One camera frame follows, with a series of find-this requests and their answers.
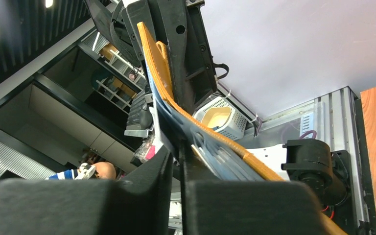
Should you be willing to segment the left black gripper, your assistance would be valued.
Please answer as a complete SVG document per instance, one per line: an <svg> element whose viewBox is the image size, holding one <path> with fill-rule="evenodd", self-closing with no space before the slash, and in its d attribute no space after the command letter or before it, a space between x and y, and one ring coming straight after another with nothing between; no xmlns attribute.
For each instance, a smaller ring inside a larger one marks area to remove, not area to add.
<svg viewBox="0 0 376 235"><path fill-rule="evenodd" d="M110 12L98 0L84 1L98 32L134 66L140 60L133 48L135 38L128 29L145 23L155 41L166 45L173 95L189 114L212 92L216 91L213 67L201 6L203 0L126 0L119 1ZM121 11L130 20L126 28Z"/></svg>

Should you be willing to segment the white plastic basket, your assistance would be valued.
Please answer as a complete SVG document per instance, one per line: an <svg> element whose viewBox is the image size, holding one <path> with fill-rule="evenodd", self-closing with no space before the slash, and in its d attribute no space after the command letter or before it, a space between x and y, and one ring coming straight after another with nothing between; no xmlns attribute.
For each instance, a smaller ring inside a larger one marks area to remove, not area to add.
<svg viewBox="0 0 376 235"><path fill-rule="evenodd" d="M219 96L208 99L193 117L206 127L234 141L243 138L247 125L246 118Z"/></svg>

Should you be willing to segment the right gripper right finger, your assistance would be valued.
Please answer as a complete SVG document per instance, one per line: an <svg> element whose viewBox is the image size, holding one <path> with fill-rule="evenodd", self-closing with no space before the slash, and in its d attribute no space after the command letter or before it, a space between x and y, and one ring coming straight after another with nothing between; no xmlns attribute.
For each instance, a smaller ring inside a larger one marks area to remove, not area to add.
<svg viewBox="0 0 376 235"><path fill-rule="evenodd" d="M319 203L295 182L223 181L183 143L182 221L186 235L325 235Z"/></svg>

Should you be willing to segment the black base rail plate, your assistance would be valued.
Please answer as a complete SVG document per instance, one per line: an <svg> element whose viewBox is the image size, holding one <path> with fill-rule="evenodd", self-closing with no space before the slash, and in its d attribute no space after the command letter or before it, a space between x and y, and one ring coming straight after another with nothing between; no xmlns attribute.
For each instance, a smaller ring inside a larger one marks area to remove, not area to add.
<svg viewBox="0 0 376 235"><path fill-rule="evenodd" d="M365 229L368 235L376 235L376 206L364 126L364 116L360 98L354 100L354 108L362 174L361 182L363 188L363 199L366 204L365 207L368 216L368 222L365 222Z"/></svg>

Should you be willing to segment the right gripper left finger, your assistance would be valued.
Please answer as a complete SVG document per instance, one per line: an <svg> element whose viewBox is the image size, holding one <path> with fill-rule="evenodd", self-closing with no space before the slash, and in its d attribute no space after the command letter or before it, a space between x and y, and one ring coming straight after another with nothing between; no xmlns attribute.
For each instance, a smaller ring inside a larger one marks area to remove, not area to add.
<svg viewBox="0 0 376 235"><path fill-rule="evenodd" d="M171 153L119 181L0 182L0 235L165 235L172 182Z"/></svg>

